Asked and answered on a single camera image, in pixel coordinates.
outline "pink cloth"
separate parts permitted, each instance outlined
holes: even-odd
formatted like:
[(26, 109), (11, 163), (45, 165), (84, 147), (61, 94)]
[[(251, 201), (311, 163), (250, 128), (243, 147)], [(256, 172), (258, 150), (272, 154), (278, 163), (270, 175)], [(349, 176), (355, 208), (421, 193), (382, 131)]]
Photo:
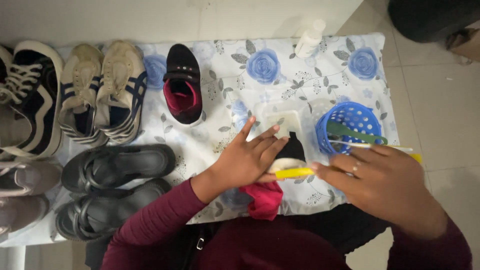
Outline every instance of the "pink cloth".
[(283, 196), (276, 181), (254, 183), (240, 187), (239, 190), (253, 197), (253, 201), (248, 204), (248, 213), (252, 218), (272, 221), (276, 217)]

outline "beige sneaker with navy stripes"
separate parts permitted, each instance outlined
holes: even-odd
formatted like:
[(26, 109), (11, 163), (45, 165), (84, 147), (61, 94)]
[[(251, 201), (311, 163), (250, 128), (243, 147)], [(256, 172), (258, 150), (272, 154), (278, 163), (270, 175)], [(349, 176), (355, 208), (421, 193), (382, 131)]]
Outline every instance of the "beige sneaker with navy stripes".
[(137, 136), (146, 78), (140, 52), (129, 42), (114, 41), (103, 61), (94, 121), (112, 141), (129, 143)]
[(89, 44), (72, 49), (60, 78), (60, 128), (74, 142), (97, 147), (108, 137), (95, 127), (103, 54)]

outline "yellow brush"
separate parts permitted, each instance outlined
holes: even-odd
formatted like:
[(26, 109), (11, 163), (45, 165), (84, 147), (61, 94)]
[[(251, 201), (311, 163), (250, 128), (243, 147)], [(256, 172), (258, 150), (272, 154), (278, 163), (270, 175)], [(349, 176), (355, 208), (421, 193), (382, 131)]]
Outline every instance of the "yellow brush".
[[(413, 157), (418, 163), (421, 163), (421, 155), (420, 154), (409, 154)], [(312, 175), (315, 174), (310, 168), (296, 168), (296, 169), (288, 169), (288, 170), (281, 170), (276, 171), (275, 176), (277, 178), (293, 178), (305, 175)]]

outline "maroon sleeve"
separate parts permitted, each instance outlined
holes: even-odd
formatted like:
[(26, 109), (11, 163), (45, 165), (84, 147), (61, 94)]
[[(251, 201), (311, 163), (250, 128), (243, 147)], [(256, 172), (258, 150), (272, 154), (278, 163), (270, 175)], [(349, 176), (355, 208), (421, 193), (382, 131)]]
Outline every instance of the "maroon sleeve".
[(103, 258), (102, 270), (143, 269), (152, 256), (152, 246), (161, 246), (206, 204), (192, 190), (190, 180), (131, 216), (117, 230)]
[(445, 234), (434, 240), (413, 238), (395, 226), (392, 233), (394, 242), (388, 258), (388, 270), (472, 269), (472, 253), (467, 241), (450, 218)]

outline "white wall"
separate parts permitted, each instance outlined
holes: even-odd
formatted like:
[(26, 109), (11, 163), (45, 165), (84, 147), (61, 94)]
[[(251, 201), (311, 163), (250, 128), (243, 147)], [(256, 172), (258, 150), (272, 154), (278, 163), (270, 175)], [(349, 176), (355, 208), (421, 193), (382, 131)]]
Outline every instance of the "white wall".
[(316, 18), (333, 35), (363, 0), (0, 0), (0, 42), (53, 46), (298, 37)]

